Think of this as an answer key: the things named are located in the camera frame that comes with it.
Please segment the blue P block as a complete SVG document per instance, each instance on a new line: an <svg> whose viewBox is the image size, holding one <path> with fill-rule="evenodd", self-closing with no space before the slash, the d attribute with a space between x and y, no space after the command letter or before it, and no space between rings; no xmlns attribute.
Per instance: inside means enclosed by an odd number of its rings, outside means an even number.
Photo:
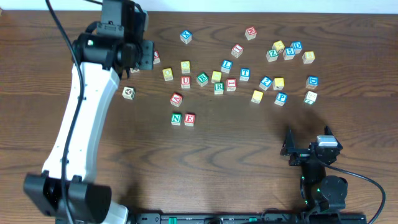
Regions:
<svg viewBox="0 0 398 224"><path fill-rule="evenodd" d="M287 95L285 93L279 92L275 98L275 104L279 106L284 106L287 101Z"/></svg>

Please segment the picture face wooden block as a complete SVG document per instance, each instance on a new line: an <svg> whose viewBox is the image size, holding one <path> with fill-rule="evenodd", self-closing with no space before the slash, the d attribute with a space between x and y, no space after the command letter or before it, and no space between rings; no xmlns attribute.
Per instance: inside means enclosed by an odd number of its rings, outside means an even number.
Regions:
<svg viewBox="0 0 398 224"><path fill-rule="evenodd" d="M122 96L125 99L133 100L135 97L136 91L133 87L125 86L122 92Z"/></svg>

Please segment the green R block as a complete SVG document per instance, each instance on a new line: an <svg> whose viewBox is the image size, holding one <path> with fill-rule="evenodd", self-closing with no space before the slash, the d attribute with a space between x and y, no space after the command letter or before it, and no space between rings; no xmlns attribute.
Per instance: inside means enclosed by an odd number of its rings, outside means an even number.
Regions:
<svg viewBox="0 0 398 224"><path fill-rule="evenodd" d="M223 93L224 93L224 83L223 82L214 83L214 94L222 95Z"/></svg>

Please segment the green N block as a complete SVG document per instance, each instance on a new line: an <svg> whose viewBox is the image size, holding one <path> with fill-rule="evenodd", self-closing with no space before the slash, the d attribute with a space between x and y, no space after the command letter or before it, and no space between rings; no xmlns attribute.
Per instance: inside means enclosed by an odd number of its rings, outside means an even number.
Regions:
<svg viewBox="0 0 398 224"><path fill-rule="evenodd" d="M180 126L182 122L182 115L180 113L172 113L170 122L174 126Z"/></svg>

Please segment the red E block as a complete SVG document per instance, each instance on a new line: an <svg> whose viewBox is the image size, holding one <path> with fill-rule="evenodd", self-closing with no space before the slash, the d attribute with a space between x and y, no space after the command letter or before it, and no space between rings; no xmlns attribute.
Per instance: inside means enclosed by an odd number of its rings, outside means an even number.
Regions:
<svg viewBox="0 0 398 224"><path fill-rule="evenodd" d="M195 115L187 113L184 117L184 125L194 126L194 124L195 124Z"/></svg>

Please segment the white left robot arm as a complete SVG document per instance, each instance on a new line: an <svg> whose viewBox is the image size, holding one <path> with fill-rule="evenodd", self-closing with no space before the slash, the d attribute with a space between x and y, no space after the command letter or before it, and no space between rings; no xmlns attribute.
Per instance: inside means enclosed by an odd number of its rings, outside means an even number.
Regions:
<svg viewBox="0 0 398 224"><path fill-rule="evenodd" d="M57 223L127 223L129 210L112 201L111 188L95 184L98 144L110 102L123 75L152 70L154 43L144 39L148 13L133 1L104 0L101 19L76 40L70 95L53 149L24 192Z"/></svg>

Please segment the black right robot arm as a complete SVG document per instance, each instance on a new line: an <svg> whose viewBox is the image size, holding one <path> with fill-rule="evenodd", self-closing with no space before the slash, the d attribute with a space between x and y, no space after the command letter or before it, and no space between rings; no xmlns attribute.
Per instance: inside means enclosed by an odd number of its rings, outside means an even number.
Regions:
<svg viewBox="0 0 398 224"><path fill-rule="evenodd" d="M289 157L289 166L301 167L300 193L307 205L302 218L307 223L315 216L337 214L346 206L346 179L327 175L325 170L336 161L342 149L328 126L306 149L296 147L293 132L287 131L280 154Z"/></svg>

